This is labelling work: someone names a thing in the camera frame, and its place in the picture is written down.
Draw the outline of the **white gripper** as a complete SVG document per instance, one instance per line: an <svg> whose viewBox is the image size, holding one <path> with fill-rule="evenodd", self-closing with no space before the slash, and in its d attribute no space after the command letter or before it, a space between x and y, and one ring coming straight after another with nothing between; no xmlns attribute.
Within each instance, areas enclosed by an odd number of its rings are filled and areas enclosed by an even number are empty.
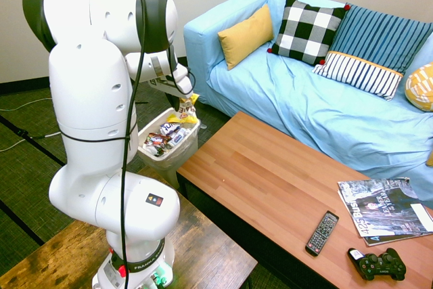
<svg viewBox="0 0 433 289"><path fill-rule="evenodd" d="M170 81L163 78L152 79L148 81L148 84L150 87L165 92L170 106L177 112L180 111L181 107L180 97L191 97L193 95L193 87L188 77L184 77L180 81Z"/></svg>

